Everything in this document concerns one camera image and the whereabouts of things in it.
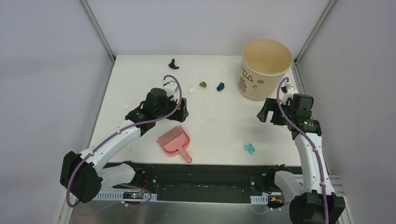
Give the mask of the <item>pink plastic dustpan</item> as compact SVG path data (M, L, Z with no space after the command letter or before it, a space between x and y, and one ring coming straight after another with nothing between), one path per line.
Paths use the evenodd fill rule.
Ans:
M192 158L186 149L190 145L190 137L182 126L176 126L160 136L156 142L169 156L181 154L187 163L192 163Z

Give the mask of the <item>light blue paper scrap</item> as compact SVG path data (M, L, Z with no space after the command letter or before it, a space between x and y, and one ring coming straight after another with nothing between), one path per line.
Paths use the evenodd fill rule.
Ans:
M253 155L253 153L255 152L255 148L252 143L245 144L244 150L247 151L250 155Z

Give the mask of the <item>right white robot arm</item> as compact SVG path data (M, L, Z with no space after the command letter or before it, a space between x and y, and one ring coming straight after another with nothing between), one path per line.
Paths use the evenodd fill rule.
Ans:
M272 124L287 126L298 150L303 181L297 181L285 165L274 165L256 187L266 193L282 192L294 224L335 224L346 205L325 170L320 123L311 119L313 103L312 96L298 93L285 104L275 98L265 100L257 118L266 122L272 112Z

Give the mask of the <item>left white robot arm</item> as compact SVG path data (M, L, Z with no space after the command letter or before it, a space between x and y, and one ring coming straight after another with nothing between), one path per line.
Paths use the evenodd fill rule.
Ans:
M102 189L126 184L136 189L142 184L142 175L130 163L106 168L106 164L128 144L142 137L162 119L184 122L188 117L187 99L153 88L138 107L131 110L112 134L102 142L63 158L60 184L67 196L74 195L78 202L91 201Z

